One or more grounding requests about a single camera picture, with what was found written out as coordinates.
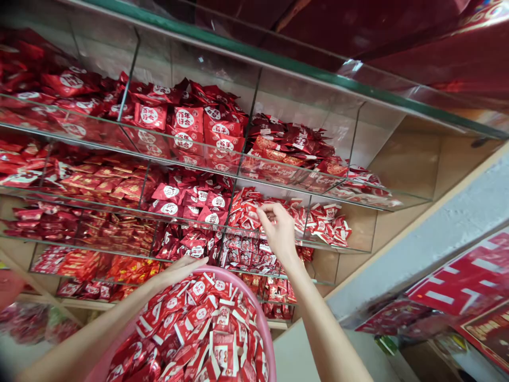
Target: hand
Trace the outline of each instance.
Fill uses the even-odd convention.
[[[189,276],[196,268],[207,264],[208,257],[195,259],[191,256],[182,256],[165,271],[152,277],[149,281],[157,288],[157,291],[181,282]]]
[[[299,260],[295,250],[295,221],[280,203],[257,209],[270,249],[285,267]]]

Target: glass divider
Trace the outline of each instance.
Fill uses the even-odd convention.
[[[131,80],[133,78],[134,67],[136,66],[136,59],[138,58],[139,46],[140,46],[140,44],[142,42],[136,27],[134,27],[134,33],[136,35],[136,48],[134,49],[133,60],[131,62],[131,67],[129,69],[129,78],[127,79],[126,87],[125,87],[124,93],[122,95],[122,102],[120,103],[120,109],[119,109],[119,112],[118,112],[117,122],[121,122],[122,121],[122,114],[124,113],[124,106],[126,104],[127,94],[129,93],[129,86],[131,85]],[[129,136],[129,134],[126,133],[124,127],[122,125],[118,125],[118,127],[120,128],[120,130],[122,130],[124,135],[130,141],[131,145],[133,145],[133,147],[136,149],[136,151],[140,152],[140,150],[134,144],[134,142],[131,139],[131,137]]]
[[[148,178],[148,172],[150,170],[150,166],[152,165],[152,161],[149,160],[147,163],[147,170],[145,171],[145,178],[143,179],[143,186],[142,186],[142,192],[139,196],[139,202],[138,202],[138,209],[142,209],[142,201],[146,202],[145,200],[145,186],[147,185],[147,178]]]
[[[37,187],[38,189],[41,189],[42,188],[42,184],[44,183],[44,179],[46,178],[46,170],[48,168],[48,162],[49,162],[49,158],[53,152],[53,145],[54,145],[54,140],[51,139],[49,144],[48,144],[48,153],[46,154],[46,159],[44,161],[44,167],[42,169],[42,174],[41,174],[41,179],[39,180],[39,186]]]

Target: white wall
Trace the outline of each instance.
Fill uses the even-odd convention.
[[[372,335],[353,331],[345,333],[375,382],[400,381],[389,357],[378,347]],[[277,339],[274,350],[278,382],[320,382],[302,322],[295,324],[290,332]],[[406,372],[406,375],[413,374],[408,370]],[[402,382],[418,382],[418,379],[414,375],[413,379],[410,376]]]

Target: pink basket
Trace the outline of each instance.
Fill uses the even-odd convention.
[[[260,332],[261,338],[264,341],[264,350],[265,357],[267,359],[267,368],[268,368],[268,381],[267,382],[276,382],[276,357],[274,356],[274,346],[272,344],[272,336],[270,335],[269,325],[267,324],[267,319],[265,318],[265,314],[261,305],[258,303],[256,296],[251,292],[244,282],[235,276],[230,271],[227,271],[223,268],[218,268],[215,266],[204,265],[198,269],[196,269],[193,273],[203,273],[203,272],[212,272],[216,274],[216,278],[228,281],[232,283],[235,287],[239,288],[244,295],[249,298],[249,300],[253,303],[256,308],[256,324],[258,326],[258,331]],[[94,369],[90,372],[89,376],[85,380],[85,382],[98,382],[105,381],[108,376],[108,370],[110,368],[111,360],[115,355],[115,352],[119,348],[123,342],[129,338],[129,336],[135,330],[135,324],[138,317],[136,317],[133,321],[131,321],[126,329],[122,332],[121,335],[111,344],[110,348],[103,355],[101,361],[97,365],[95,365]]]

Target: white circle logo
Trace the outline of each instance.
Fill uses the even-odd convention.
[[[196,166],[198,164],[198,161],[196,159],[193,159],[186,155],[183,157],[183,159],[184,159],[184,163],[190,164],[191,166]]]
[[[214,207],[224,207],[225,206],[224,199],[220,196],[215,197],[214,199],[212,199],[212,205]]]
[[[138,131],[139,138],[148,144],[152,144],[155,142],[155,136],[153,136],[151,133],[147,133],[146,131],[140,130]]]
[[[176,297],[173,297],[172,299],[170,299],[170,301],[168,301],[166,303],[166,307],[168,309],[173,309],[176,306],[177,306],[177,298]]]
[[[186,133],[178,133],[175,135],[177,139],[175,139],[175,144],[178,147],[182,147],[183,149],[188,149],[192,146],[192,139]]]
[[[72,73],[62,74],[60,76],[60,82],[62,82],[64,86],[73,89],[80,89],[83,87],[84,84],[84,82],[80,78],[76,77]]]
[[[230,135],[230,130],[228,130],[228,128],[222,124],[215,124],[214,126],[212,126],[212,131],[214,133]]]
[[[147,145],[147,151],[150,155],[154,155],[156,157],[160,157],[163,153],[159,147],[154,145]]]
[[[37,98],[38,96],[39,96],[39,93],[37,93],[37,92],[25,92],[25,93],[19,93],[17,95],[17,97],[21,98],[21,99]]]
[[[142,108],[142,112],[140,113],[140,116],[142,118],[142,121],[147,124],[154,123],[159,118],[157,111],[154,108],[150,108],[148,106],[144,106]]]
[[[168,215],[175,215],[179,208],[175,203],[166,203],[161,207],[161,212]]]
[[[175,118],[177,119],[177,123],[181,127],[188,128],[189,126],[192,126],[193,123],[195,123],[195,118],[187,110],[181,109],[177,111],[177,113],[175,114]]]
[[[196,284],[192,286],[192,291],[199,296],[200,294],[203,294],[205,292],[205,284],[203,281],[198,281]]]
[[[228,150],[232,150],[232,151],[235,148],[233,146],[233,143],[231,143],[227,139],[221,139],[221,140],[217,141],[216,146],[219,147],[220,149],[228,149]]]
[[[218,164],[216,164],[216,165],[214,166],[214,168],[215,168],[216,170],[224,171],[224,172],[226,172],[226,171],[228,171],[228,170],[230,169],[227,165],[222,164],[222,163],[218,163]]]
[[[210,106],[205,108],[205,111],[212,119],[221,119],[221,112],[219,110],[213,109]]]
[[[203,320],[205,317],[207,317],[207,309],[201,308],[196,312],[196,318],[199,320]]]
[[[192,250],[191,250],[191,257],[201,257],[203,255],[203,247],[202,246],[197,246],[197,247],[194,247]]]
[[[175,313],[172,313],[172,314],[170,314],[170,315],[169,315],[169,316],[168,316],[168,317],[164,320],[163,326],[164,326],[165,328],[167,328],[167,327],[170,325],[170,323],[173,321],[173,317],[174,317],[174,316],[175,316]]]
[[[216,280],[216,289],[218,291],[223,291],[226,288],[226,284],[222,280]]]
[[[174,197],[175,195],[177,195],[179,193],[179,189],[178,188],[175,188],[175,187],[171,187],[171,186],[165,186],[163,188],[163,192],[164,194],[166,195],[166,197]]]
[[[154,93],[159,94],[160,96],[162,96],[163,94],[170,94],[171,93],[171,89],[170,88],[166,88],[164,86],[160,86],[160,85],[154,85]]]

